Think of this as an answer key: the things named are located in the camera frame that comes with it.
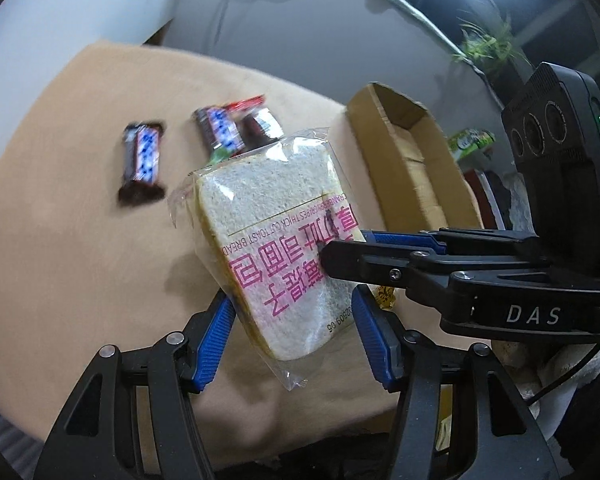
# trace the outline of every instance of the chocolate bar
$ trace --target chocolate bar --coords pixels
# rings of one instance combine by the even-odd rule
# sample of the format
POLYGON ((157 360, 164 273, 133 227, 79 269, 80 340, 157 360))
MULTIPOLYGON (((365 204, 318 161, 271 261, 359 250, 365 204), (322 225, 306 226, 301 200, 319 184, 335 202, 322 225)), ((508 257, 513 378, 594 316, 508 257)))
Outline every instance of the chocolate bar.
POLYGON ((266 107, 254 108, 242 118, 243 137, 250 150, 276 142, 282 127, 266 107))
POLYGON ((125 171, 118 202, 140 205, 164 198, 164 187, 158 184, 158 158, 164 123, 131 123, 125 128, 125 171))
POLYGON ((227 150, 233 156, 244 148, 244 142, 234 120, 227 110, 218 106, 199 108, 194 117, 202 129, 211 152, 218 148, 227 150))

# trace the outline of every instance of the green plant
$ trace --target green plant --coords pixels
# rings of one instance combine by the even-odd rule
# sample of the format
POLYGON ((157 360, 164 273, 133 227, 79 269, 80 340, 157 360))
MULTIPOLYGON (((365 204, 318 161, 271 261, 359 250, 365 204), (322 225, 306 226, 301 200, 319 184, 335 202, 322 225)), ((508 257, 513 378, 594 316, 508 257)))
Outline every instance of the green plant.
POLYGON ((467 59, 491 78, 497 78, 509 59, 518 58, 529 63, 526 56, 513 46, 509 15, 493 35, 475 23, 461 21, 464 40, 460 44, 462 54, 454 54, 456 61, 467 59))

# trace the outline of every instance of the camera lens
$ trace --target camera lens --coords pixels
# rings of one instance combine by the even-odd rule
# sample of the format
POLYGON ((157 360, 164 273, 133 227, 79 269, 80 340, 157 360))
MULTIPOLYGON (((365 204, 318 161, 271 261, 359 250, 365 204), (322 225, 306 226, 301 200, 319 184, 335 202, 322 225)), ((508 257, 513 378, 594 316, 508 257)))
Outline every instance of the camera lens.
POLYGON ((544 118, 546 126, 549 128, 549 134, 555 142, 564 142, 564 139, 567 138, 567 124, 558 105, 548 102, 544 108, 544 118))
POLYGON ((512 130, 509 138, 511 139, 513 153, 515 153, 517 156, 522 156, 523 153, 525 153, 525 143, 522 141, 520 132, 517 130, 512 130))
POLYGON ((525 137, 534 155, 542 155, 544 152, 544 136, 542 128, 535 115, 527 114, 525 116, 525 137))

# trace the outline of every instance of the white wall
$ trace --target white wall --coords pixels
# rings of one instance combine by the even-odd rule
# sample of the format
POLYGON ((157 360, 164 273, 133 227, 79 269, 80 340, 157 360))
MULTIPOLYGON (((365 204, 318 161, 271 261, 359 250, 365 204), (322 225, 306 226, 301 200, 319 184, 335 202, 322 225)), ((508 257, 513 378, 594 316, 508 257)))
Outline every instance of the white wall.
POLYGON ((165 45, 257 68, 342 103, 369 81, 386 83, 429 107, 446 134, 496 133, 495 169, 514 170, 500 109, 482 79, 387 0, 178 0, 165 45))
POLYGON ((0 6, 0 155, 45 86, 80 50, 143 43, 175 0, 5 0, 0 6))

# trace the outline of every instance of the screw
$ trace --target screw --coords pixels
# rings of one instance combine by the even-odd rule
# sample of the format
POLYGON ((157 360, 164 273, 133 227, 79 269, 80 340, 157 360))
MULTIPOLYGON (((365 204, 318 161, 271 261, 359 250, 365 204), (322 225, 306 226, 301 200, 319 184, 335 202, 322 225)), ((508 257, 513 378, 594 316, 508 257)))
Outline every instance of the screw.
POLYGON ((407 342, 407 343, 417 343, 418 340, 420 339, 420 333, 416 332, 415 330, 407 330, 404 333, 404 336, 402 336, 402 338, 407 342))
POLYGON ((111 357, 115 353, 116 353, 116 347, 113 345, 104 345, 98 352, 98 354, 100 354, 100 357, 105 357, 105 358, 111 357))
POLYGON ((400 272, 400 269, 391 269, 389 271, 389 279, 392 280, 392 282, 397 282, 401 277, 402 273, 400 272))
POLYGON ((179 345, 184 341, 184 334, 182 332, 171 332, 167 336, 167 343, 170 345, 179 345))
POLYGON ((485 345, 484 343, 476 343, 474 345, 474 352, 476 355, 479 355, 480 357, 486 357, 487 355, 489 355, 489 352, 491 350, 489 349, 489 347, 487 345, 485 345))
POLYGON ((464 272, 464 270, 456 270, 456 272, 454 272, 454 277, 457 278, 458 280, 470 280, 471 276, 469 276, 466 272, 464 272))

